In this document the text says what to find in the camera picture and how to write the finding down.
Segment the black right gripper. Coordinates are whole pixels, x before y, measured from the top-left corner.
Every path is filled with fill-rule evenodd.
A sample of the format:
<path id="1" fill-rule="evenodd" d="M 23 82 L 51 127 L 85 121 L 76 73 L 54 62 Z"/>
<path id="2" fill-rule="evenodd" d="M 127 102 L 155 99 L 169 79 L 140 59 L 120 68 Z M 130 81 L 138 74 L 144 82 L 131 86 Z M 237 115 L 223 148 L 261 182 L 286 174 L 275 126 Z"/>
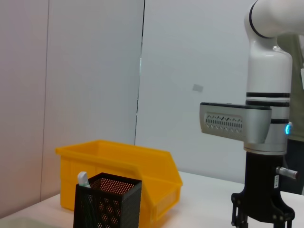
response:
<path id="1" fill-rule="evenodd" d="M 236 228 L 248 228 L 247 218 L 273 222 L 273 228 L 291 228 L 295 211 L 281 197 L 277 168 L 283 156 L 246 153 L 245 185 L 240 193 L 232 194 L 232 221 Z"/>

